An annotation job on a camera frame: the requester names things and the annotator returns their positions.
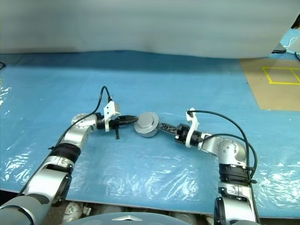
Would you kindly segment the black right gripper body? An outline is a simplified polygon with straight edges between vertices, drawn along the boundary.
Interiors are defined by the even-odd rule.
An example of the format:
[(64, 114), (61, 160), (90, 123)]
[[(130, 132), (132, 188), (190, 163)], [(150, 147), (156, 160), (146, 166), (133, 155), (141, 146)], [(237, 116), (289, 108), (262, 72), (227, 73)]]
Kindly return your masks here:
[(181, 144), (185, 144), (189, 130), (190, 126), (179, 124), (175, 132), (175, 141)]

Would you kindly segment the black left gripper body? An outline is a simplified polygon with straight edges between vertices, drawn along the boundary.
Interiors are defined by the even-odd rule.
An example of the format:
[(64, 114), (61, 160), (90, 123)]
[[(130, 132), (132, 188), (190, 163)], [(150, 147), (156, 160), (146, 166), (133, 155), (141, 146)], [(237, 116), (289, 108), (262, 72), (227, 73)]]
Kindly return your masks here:
[(117, 117), (116, 119), (109, 121), (109, 128), (115, 131), (115, 139), (118, 140), (120, 138), (119, 134), (119, 126), (121, 122), (121, 117)]

